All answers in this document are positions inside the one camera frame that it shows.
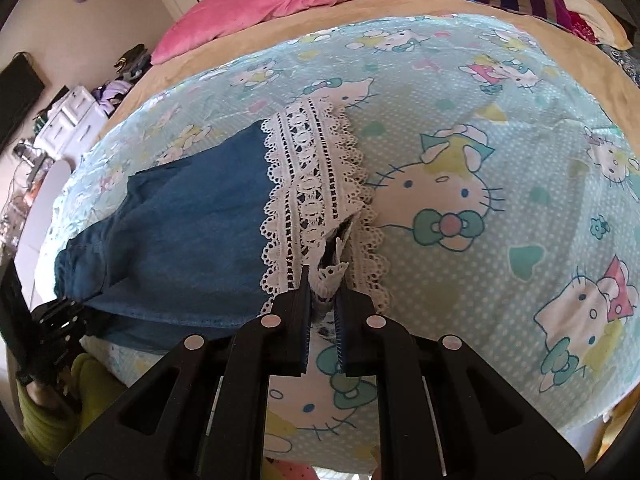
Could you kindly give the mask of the yellow green sleeve forearm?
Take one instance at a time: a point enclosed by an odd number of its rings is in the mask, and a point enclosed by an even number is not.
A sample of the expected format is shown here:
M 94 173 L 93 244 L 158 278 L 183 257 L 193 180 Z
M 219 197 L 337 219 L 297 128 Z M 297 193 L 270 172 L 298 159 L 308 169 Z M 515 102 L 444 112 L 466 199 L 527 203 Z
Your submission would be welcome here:
M 74 359 L 61 380 L 62 392 L 35 380 L 27 386 L 16 383 L 22 435 L 47 466 L 127 389 L 88 353 Z

